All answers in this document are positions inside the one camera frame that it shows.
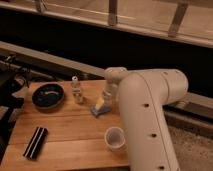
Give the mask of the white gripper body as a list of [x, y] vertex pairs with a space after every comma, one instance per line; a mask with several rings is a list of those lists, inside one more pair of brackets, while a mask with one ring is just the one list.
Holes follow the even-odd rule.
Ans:
[[104, 100], [112, 100], [117, 96], [118, 85], [114, 83], [106, 83], [102, 91], [102, 97]]

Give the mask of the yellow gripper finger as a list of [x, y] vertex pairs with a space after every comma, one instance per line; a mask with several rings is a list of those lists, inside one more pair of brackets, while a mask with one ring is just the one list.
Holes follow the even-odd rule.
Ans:
[[105, 100], [103, 98], [99, 98], [95, 105], [95, 109], [100, 110], [104, 106], [104, 104], [105, 104]]

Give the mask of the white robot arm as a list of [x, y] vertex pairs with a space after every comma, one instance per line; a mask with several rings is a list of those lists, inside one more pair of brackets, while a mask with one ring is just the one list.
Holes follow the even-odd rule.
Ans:
[[177, 69], [109, 67], [104, 77], [96, 107], [118, 98], [131, 171], [180, 171], [163, 107], [186, 95], [185, 74]]

